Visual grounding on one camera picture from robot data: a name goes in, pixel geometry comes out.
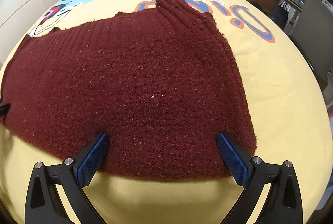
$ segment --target chair backrest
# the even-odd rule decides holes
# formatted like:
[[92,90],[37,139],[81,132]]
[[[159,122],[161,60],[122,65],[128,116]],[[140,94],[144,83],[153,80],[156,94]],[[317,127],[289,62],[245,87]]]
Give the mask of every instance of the chair backrest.
[[326,80],[333,65],[333,12],[321,0],[305,0],[290,39],[315,74]]

